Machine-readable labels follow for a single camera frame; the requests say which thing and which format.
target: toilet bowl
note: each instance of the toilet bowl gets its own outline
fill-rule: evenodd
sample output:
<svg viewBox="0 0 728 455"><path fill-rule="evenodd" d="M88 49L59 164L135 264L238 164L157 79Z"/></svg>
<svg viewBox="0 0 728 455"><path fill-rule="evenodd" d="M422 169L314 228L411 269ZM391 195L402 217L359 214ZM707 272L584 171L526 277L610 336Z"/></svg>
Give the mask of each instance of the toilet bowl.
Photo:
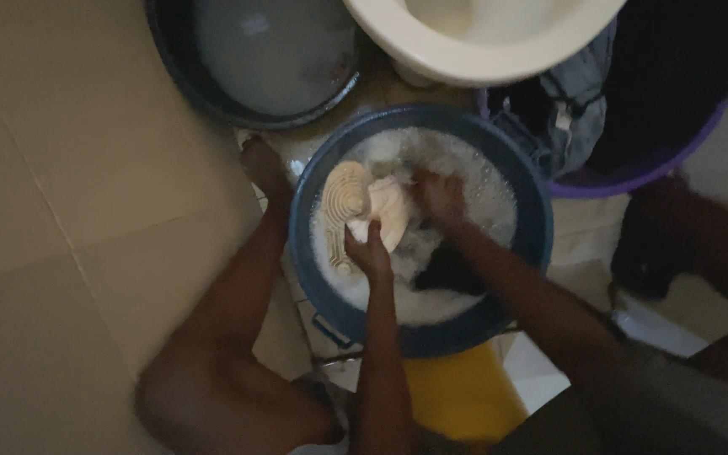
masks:
<svg viewBox="0 0 728 455"><path fill-rule="evenodd" d="M575 54L625 0L345 0L397 63L458 87L510 83Z"/></svg>

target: hand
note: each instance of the hand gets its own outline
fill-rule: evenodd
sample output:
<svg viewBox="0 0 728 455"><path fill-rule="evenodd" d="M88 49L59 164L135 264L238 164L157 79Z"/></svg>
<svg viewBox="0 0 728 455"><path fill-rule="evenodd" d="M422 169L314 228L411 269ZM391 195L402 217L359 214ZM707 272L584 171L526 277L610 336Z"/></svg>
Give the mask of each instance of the hand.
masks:
<svg viewBox="0 0 728 455"><path fill-rule="evenodd" d="M369 222L367 243L359 243L349 227L345 226L345 252L364 272L370 284L391 281L389 253L381 242L381 222L377 219Z"/></svg>
<svg viewBox="0 0 728 455"><path fill-rule="evenodd" d="M441 176L428 169L415 168L414 185L409 188L423 215L443 233L449 233L465 221L463 180Z"/></svg>

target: bare leg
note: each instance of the bare leg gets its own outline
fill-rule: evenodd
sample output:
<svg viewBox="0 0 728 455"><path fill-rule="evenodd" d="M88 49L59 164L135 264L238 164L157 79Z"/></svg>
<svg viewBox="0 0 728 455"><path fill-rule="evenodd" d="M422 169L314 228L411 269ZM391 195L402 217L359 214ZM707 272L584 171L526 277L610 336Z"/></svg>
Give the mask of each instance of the bare leg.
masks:
<svg viewBox="0 0 728 455"><path fill-rule="evenodd" d="M638 191L631 203L676 247L687 271L700 274L728 298L728 210L669 181ZM728 382L728 335L693 360Z"/></svg>
<svg viewBox="0 0 728 455"><path fill-rule="evenodd" d="M268 197L268 209L136 388L137 415L177 452L286 453L342 436L331 409L252 354L286 243L293 191L262 139L244 144L241 162Z"/></svg>

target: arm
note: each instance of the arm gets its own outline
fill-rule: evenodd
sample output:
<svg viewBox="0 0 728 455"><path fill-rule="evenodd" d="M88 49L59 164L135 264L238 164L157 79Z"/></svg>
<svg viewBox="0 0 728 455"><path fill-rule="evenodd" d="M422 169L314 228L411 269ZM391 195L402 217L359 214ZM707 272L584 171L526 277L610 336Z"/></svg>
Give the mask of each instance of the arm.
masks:
<svg viewBox="0 0 728 455"><path fill-rule="evenodd" d="M458 177L418 170L414 178L411 193L420 209L572 382L591 374L589 367L620 355L615 335L591 307L467 221Z"/></svg>
<svg viewBox="0 0 728 455"><path fill-rule="evenodd" d="M359 376L359 408L352 416L350 453L410 453L412 399L400 355L394 278L381 225L369 225L366 244L345 232L345 249L369 280L367 331Z"/></svg>

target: foot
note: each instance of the foot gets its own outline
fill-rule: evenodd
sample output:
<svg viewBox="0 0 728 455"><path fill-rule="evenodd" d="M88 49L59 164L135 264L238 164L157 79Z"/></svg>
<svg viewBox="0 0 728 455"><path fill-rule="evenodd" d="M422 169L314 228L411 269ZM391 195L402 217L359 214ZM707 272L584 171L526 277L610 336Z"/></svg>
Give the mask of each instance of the foot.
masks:
<svg viewBox="0 0 728 455"><path fill-rule="evenodd" d="M246 177L268 198L270 206L290 204L294 189L288 181L286 167L277 152L260 136L252 136L244 142L240 164L244 167Z"/></svg>

